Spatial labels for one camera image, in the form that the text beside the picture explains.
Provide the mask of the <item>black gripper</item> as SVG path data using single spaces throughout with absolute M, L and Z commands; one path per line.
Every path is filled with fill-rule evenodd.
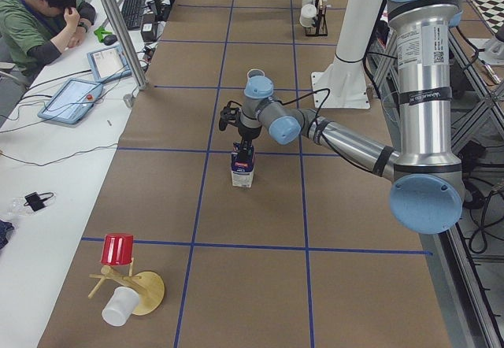
M 247 161 L 251 161 L 253 159 L 252 141 L 258 138 L 259 135 L 261 134 L 261 126 L 259 126 L 258 128 L 249 128 L 245 125 L 240 124 L 238 126 L 238 133 L 241 137 L 241 142 L 235 143 L 236 159 L 243 160 L 245 152 L 245 159 Z

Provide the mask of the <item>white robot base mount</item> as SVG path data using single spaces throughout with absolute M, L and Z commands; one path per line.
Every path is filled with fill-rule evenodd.
M 314 106 L 326 109 L 367 109 L 363 60 L 380 20 L 386 0 L 348 0 L 334 61 L 324 72 L 314 72 L 315 91 L 330 90 L 329 96 L 315 94 Z

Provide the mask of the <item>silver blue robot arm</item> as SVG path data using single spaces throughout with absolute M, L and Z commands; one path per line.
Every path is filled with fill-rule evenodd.
M 395 150 L 320 115 L 287 108 L 264 74 L 249 73 L 243 104 L 222 112 L 220 126 L 235 125 L 250 145 L 262 130 L 279 144 L 303 135 L 359 169 L 391 181 L 395 218 L 421 234 L 450 229 L 461 216 L 465 188 L 461 161 L 450 142 L 448 32 L 461 16 L 460 0 L 349 0 L 334 62 L 318 80 L 328 104 L 353 108 L 347 88 L 365 56 L 373 26 L 386 14 L 396 34 L 401 146 Z

